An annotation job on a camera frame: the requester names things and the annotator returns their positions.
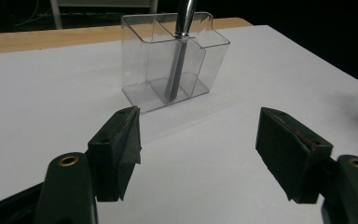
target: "dark background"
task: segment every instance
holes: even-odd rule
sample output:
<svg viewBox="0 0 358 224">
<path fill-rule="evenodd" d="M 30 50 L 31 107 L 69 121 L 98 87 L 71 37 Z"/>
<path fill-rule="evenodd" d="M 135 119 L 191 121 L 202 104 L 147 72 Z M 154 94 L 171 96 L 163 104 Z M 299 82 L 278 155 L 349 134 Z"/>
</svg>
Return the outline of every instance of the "dark background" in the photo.
<svg viewBox="0 0 358 224">
<path fill-rule="evenodd" d="M 158 13 L 177 12 L 179 0 L 159 0 Z M 54 29 L 49 0 L 0 0 L 0 32 Z M 269 25 L 305 49 L 358 79 L 358 0 L 341 1 L 209 1 L 197 11 L 215 18 L 239 17 L 253 25 Z M 64 28 L 119 24 L 123 14 L 148 13 L 145 8 L 61 7 Z"/>
</svg>

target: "white table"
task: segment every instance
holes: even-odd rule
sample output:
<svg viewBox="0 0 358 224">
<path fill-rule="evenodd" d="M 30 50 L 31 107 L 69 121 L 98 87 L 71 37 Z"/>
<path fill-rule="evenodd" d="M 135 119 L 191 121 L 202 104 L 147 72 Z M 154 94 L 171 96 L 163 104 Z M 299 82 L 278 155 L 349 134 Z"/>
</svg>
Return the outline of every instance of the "white table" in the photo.
<svg viewBox="0 0 358 224">
<path fill-rule="evenodd" d="M 323 223 L 287 202 L 255 150 L 261 106 L 282 110 L 358 156 L 358 80 L 268 26 L 230 40 L 212 91 L 140 117 L 142 164 L 100 223 Z M 0 200 L 44 180 L 119 109 L 120 42 L 0 54 Z"/>
</svg>

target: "clear plastic container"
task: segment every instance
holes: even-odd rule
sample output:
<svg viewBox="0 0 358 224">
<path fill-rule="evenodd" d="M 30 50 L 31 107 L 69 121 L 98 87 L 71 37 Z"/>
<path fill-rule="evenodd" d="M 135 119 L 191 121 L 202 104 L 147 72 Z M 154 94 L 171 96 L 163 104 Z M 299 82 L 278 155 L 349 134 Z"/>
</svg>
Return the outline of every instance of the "clear plastic container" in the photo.
<svg viewBox="0 0 358 224">
<path fill-rule="evenodd" d="M 121 18 L 121 89 L 141 113 L 209 92 L 226 55 L 229 41 L 213 29 L 211 14 L 194 14 L 185 44 L 174 38 L 176 17 L 176 13 L 170 13 Z M 170 77 L 183 45 L 186 54 L 179 85 L 170 98 Z"/>
</svg>

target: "transparent pen holder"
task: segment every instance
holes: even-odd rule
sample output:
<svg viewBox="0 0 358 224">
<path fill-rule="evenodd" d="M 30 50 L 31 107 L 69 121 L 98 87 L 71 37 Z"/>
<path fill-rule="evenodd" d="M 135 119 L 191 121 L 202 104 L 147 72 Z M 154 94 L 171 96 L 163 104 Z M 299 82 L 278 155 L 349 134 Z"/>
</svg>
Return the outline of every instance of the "transparent pen holder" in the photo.
<svg viewBox="0 0 358 224">
<path fill-rule="evenodd" d="M 141 113 L 208 93 L 226 55 L 229 41 L 213 29 L 211 14 L 196 12 L 186 39 L 174 38 L 176 17 L 121 18 L 121 89 Z"/>
</svg>

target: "table top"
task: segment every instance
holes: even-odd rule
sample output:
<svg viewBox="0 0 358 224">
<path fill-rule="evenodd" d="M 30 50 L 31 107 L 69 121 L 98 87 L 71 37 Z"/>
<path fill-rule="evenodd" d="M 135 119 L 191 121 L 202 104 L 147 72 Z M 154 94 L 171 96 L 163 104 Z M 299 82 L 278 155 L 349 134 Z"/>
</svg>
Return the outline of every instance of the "table top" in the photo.
<svg viewBox="0 0 358 224">
<path fill-rule="evenodd" d="M 252 25 L 241 18 L 213 20 L 214 29 Z M 104 26 L 50 31 L 18 32 L 0 34 L 0 53 L 30 49 L 50 49 L 90 43 L 118 41 L 121 39 L 121 26 Z"/>
<path fill-rule="evenodd" d="M 211 92 L 141 115 L 142 162 L 123 202 L 98 203 L 100 223 L 323 223 L 323 197 L 288 202 L 255 150 L 260 108 L 304 123 L 334 160 L 358 156 L 358 80 L 268 26 L 217 32 L 230 45 Z M 0 53 L 0 200 L 42 182 L 61 154 L 85 152 L 131 106 L 120 46 Z"/>
</svg>

